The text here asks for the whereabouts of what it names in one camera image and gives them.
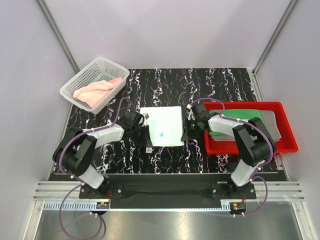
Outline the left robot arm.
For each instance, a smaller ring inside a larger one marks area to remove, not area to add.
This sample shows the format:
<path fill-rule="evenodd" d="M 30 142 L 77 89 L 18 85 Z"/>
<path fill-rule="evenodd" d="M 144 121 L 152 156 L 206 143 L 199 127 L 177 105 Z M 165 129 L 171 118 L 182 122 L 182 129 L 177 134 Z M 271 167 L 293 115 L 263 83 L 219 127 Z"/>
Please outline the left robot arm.
<path fill-rule="evenodd" d="M 97 198 L 108 193 L 107 178 L 92 165 L 95 149 L 109 143 L 130 140 L 136 146 L 151 148 L 147 113 L 130 111 L 111 125 L 92 129 L 71 127 L 52 155 L 52 160 L 68 174 L 90 186 Z"/>

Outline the pink towel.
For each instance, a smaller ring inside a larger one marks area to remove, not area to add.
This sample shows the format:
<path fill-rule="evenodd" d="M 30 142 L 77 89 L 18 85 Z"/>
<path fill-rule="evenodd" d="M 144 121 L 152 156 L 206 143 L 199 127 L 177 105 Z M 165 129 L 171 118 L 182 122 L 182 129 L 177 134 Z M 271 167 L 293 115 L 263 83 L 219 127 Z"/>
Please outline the pink towel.
<path fill-rule="evenodd" d="M 92 82 L 81 87 L 73 93 L 73 97 L 88 104 L 91 108 L 96 107 L 122 80 L 121 77 L 106 81 Z"/>

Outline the green towel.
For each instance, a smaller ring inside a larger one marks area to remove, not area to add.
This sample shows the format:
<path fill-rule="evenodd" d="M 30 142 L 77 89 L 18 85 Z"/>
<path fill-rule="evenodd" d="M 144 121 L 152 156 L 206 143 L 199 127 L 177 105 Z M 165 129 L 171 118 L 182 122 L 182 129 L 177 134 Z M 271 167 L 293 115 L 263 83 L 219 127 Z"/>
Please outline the green towel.
<path fill-rule="evenodd" d="M 211 109 L 209 110 L 210 114 L 212 113 L 220 113 L 220 109 Z M 239 118 L 242 120 L 250 120 L 252 118 L 259 118 L 263 120 L 262 115 L 259 110 L 257 109 L 225 109 L 223 114 L 227 117 L 231 118 Z M 209 132 L 211 136 L 222 136 L 222 132 Z"/>

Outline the white towel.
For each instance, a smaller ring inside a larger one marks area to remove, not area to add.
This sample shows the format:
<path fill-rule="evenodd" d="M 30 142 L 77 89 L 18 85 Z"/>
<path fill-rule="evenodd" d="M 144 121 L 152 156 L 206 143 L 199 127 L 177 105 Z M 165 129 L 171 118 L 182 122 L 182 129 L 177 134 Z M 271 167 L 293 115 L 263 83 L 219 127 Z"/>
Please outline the white towel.
<path fill-rule="evenodd" d="M 148 115 L 149 135 L 153 147 L 181 147 L 183 116 L 180 106 L 142 107 L 139 111 Z"/>

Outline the grey towel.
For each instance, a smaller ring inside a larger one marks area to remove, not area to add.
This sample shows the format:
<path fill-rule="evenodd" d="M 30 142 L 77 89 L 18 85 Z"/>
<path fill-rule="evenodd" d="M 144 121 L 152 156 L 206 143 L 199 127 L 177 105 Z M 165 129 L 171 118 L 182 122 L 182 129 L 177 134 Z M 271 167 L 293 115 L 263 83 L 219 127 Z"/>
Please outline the grey towel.
<path fill-rule="evenodd" d="M 262 116 L 262 121 L 271 135 L 274 142 L 278 142 L 282 136 L 277 126 L 275 113 L 271 110 L 259 110 Z M 211 136 L 214 141 L 217 142 L 234 142 L 235 138 L 226 134 Z"/>

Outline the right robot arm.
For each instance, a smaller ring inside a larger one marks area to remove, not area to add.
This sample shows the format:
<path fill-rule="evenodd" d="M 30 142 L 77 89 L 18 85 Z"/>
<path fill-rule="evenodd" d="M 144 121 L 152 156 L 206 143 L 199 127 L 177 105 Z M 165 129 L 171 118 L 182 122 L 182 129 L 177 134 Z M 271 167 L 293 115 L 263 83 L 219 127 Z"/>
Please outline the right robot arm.
<path fill-rule="evenodd" d="M 181 141 L 195 140 L 201 132 L 219 132 L 234 138 L 240 161 L 223 191 L 239 198 L 254 180 L 254 175 L 266 162 L 271 161 L 276 144 L 263 121 L 258 117 L 240 119 L 221 112 L 210 113 L 204 104 L 187 106 L 188 117 L 183 121 Z"/>

